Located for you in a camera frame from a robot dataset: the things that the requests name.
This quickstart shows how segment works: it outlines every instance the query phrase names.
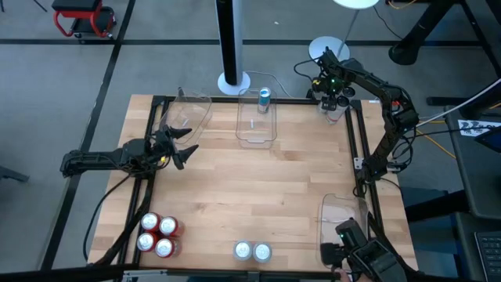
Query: soda can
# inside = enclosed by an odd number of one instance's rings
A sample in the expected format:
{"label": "soda can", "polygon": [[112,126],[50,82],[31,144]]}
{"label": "soda can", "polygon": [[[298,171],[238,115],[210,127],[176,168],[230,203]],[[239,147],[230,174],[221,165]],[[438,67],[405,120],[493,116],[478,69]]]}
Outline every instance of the soda can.
{"label": "soda can", "polygon": [[154,213],[148,212],[141,219],[141,226],[145,231],[155,232],[159,230],[161,217]]}
{"label": "soda can", "polygon": [[337,120],[339,120],[343,116],[346,108],[350,104],[350,101],[344,96],[339,96],[336,99],[336,104],[336,110],[327,111],[327,121],[331,125],[335,125],[337,123]]}
{"label": "soda can", "polygon": [[355,96],[355,90],[351,87],[346,87],[343,89],[343,96],[348,98],[348,101],[351,101]]}
{"label": "soda can", "polygon": [[165,236],[180,237],[184,231],[184,224],[173,216],[164,217],[160,221],[160,232]]}
{"label": "soda can", "polygon": [[140,251],[151,251],[158,242],[158,236],[155,233],[145,232],[138,237],[138,249]]}
{"label": "soda can", "polygon": [[258,112],[261,114],[266,114],[268,112],[269,103],[272,99],[272,91],[263,87],[259,90],[259,101],[258,101]]}
{"label": "soda can", "polygon": [[272,247],[267,243],[256,243],[253,256],[256,262],[269,262],[272,259]]}
{"label": "soda can", "polygon": [[233,256],[240,261],[246,261],[252,256],[252,245],[245,240],[239,240],[233,247]]}
{"label": "soda can", "polygon": [[181,244],[174,239],[164,238],[158,241],[155,252],[161,258],[172,258],[179,255]]}

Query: wooden tabletop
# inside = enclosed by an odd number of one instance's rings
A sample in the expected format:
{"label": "wooden tabletop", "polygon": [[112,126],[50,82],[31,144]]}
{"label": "wooden tabletop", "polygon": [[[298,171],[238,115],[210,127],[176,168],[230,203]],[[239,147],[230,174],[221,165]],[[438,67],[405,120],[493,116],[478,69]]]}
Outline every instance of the wooden tabletop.
{"label": "wooden tabletop", "polygon": [[[152,98],[132,96],[119,146],[144,136]],[[173,215],[185,223],[186,231],[179,257],[163,259],[154,252],[142,253],[140,266],[327,271],[318,244],[326,236],[319,228],[323,198],[333,193],[357,207],[350,200],[355,177],[344,117],[328,125],[313,105],[280,104],[278,135],[272,147],[244,149],[235,135],[237,107],[237,103],[213,103],[212,119],[185,169],[179,171],[170,164],[157,172],[150,211]],[[362,107],[373,150],[384,134],[380,105],[362,101]],[[359,144],[356,126],[355,135]],[[123,172],[112,172],[108,189],[123,177]],[[398,183],[394,175],[385,178]],[[123,230],[133,182],[129,179],[103,203],[90,262],[103,256]],[[377,190],[387,237],[417,269],[399,190],[385,181],[377,183]],[[335,216],[344,219],[346,215]],[[126,262],[132,260],[136,237],[135,233],[131,236]],[[272,260],[265,264],[235,260],[232,248],[237,240],[270,243]]]}

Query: clear plastic bin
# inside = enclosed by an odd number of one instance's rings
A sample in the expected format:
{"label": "clear plastic bin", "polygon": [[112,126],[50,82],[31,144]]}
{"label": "clear plastic bin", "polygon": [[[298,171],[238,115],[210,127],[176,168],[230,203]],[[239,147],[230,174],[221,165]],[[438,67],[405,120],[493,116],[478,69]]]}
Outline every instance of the clear plastic bin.
{"label": "clear plastic bin", "polygon": [[354,219],[359,223],[363,233],[367,236],[367,202],[358,197],[340,197],[330,193],[323,198],[319,207],[319,235],[317,259],[321,262],[320,244],[334,243],[343,246],[343,241],[336,233],[336,227],[341,223]]}
{"label": "clear plastic bin", "polygon": [[169,108],[161,118],[158,128],[165,125],[172,128],[191,128],[192,131],[180,139],[175,139],[179,150],[198,143],[200,135],[212,118],[212,99],[208,94],[192,89],[178,88],[178,96],[169,103]]}
{"label": "clear plastic bin", "polygon": [[270,89],[268,110],[258,110],[261,89],[244,89],[239,94],[236,138],[245,148],[270,148],[276,139],[276,92]]}

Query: red chair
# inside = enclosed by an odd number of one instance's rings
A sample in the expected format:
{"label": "red chair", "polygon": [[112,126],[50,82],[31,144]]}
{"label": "red chair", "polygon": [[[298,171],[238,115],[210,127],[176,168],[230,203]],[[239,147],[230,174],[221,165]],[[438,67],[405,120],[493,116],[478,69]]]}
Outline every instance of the red chair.
{"label": "red chair", "polygon": [[[54,0],[52,8],[56,11],[54,23],[66,37],[74,35],[76,38],[81,38],[82,34],[90,33],[101,38],[106,36],[113,38],[111,29],[117,21],[113,9],[103,7],[102,0]],[[60,14],[75,19],[69,32],[59,24]]]}

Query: lamp base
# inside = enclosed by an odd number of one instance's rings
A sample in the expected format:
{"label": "lamp base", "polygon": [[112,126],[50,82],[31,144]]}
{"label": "lamp base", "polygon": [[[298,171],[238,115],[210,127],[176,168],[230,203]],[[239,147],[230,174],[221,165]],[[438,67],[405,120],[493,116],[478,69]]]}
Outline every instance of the lamp base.
{"label": "lamp base", "polygon": [[229,85],[225,80],[225,73],[219,75],[218,78],[218,87],[221,92],[225,93],[228,96],[238,96],[240,91],[244,89],[248,89],[251,86],[251,78],[249,78],[249,74],[245,71],[242,74],[242,81],[239,85]]}
{"label": "lamp base", "polygon": [[[316,59],[320,57],[326,51],[326,47],[329,47],[334,55],[337,55],[337,51],[339,50],[341,44],[343,44],[343,42],[339,38],[330,36],[315,38],[312,43],[310,43],[308,48],[310,58]],[[350,59],[350,49],[346,44],[343,44],[343,49],[337,59],[340,61]]]}

